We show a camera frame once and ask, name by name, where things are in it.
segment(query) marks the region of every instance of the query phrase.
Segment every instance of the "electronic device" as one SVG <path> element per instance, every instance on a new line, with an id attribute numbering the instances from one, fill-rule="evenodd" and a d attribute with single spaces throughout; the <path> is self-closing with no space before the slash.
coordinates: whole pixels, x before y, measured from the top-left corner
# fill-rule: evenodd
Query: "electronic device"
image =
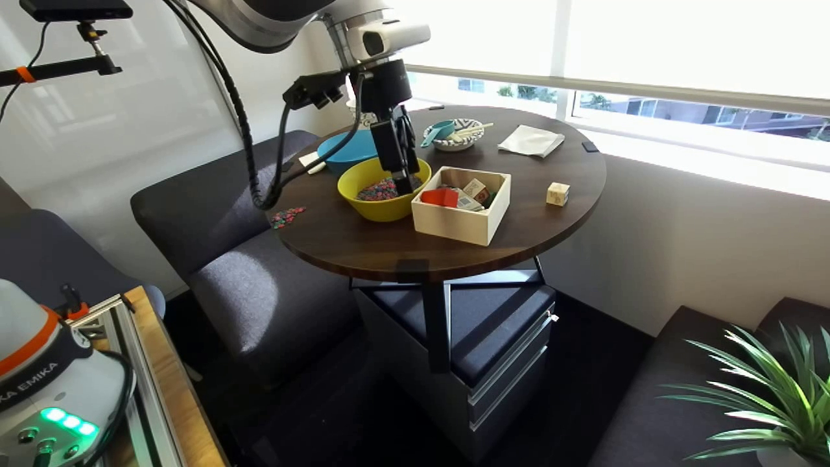
<path id="1" fill-rule="evenodd" d="M 133 18 L 124 0 L 20 0 L 20 7 L 36 21 Z"/>
<path id="2" fill-rule="evenodd" d="M 58 310 L 0 280 L 0 463 L 89 463 L 136 386 Z"/>

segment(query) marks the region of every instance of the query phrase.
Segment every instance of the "potted plant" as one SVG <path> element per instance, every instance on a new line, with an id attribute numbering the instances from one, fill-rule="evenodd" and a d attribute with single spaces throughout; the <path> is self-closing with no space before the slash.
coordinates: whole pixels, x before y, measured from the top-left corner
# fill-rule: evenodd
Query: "potted plant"
<path id="1" fill-rule="evenodd" d="M 731 454 L 796 454 L 805 463 L 830 463 L 830 373 L 820 373 L 817 361 L 830 361 L 830 335 L 809 341 L 805 330 L 780 325 L 783 354 L 775 354 L 743 326 L 727 330 L 735 347 L 713 347 L 691 339 L 725 371 L 722 382 L 667 384 L 669 399 L 725 406 L 727 417 L 745 419 L 745 427 L 713 432 L 712 449 L 691 458 Z"/>

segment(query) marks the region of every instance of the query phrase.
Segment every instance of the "table leg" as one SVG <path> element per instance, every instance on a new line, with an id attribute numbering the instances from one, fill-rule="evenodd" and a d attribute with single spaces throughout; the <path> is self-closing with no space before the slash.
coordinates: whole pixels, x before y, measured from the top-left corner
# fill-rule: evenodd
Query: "table leg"
<path id="1" fill-rule="evenodd" d="M 450 371 L 451 363 L 451 282 L 424 282 L 424 322 L 430 371 Z"/>

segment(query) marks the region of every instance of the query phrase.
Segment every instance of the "black drawer cabinet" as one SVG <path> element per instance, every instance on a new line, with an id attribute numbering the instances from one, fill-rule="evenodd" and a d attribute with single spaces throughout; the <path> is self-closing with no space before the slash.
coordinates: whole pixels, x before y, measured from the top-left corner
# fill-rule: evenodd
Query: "black drawer cabinet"
<path id="1" fill-rule="evenodd" d="M 534 273 L 490 273 L 451 288 L 451 371 L 426 351 L 421 288 L 372 282 L 355 297 L 380 361 L 472 461 L 505 432 L 548 366 L 556 293 Z"/>

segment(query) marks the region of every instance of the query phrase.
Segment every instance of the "green light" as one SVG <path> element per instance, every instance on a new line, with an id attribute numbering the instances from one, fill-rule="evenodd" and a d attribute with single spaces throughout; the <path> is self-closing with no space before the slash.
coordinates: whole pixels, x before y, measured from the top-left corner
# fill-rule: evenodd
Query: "green light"
<path id="1" fill-rule="evenodd" d="M 93 435 L 93 432 L 96 432 L 96 424 L 93 424 L 93 423 L 83 423 L 83 424 L 79 427 L 79 432 Z"/>
<path id="2" fill-rule="evenodd" d="M 66 424 L 66 427 L 76 427 L 76 424 L 81 424 L 81 417 L 68 414 L 68 417 L 62 419 L 62 424 Z"/>
<path id="3" fill-rule="evenodd" d="M 54 423 L 59 423 L 66 414 L 68 414 L 68 411 L 66 411 L 66 409 L 58 409 L 58 406 L 42 409 L 42 417 L 54 419 Z"/>

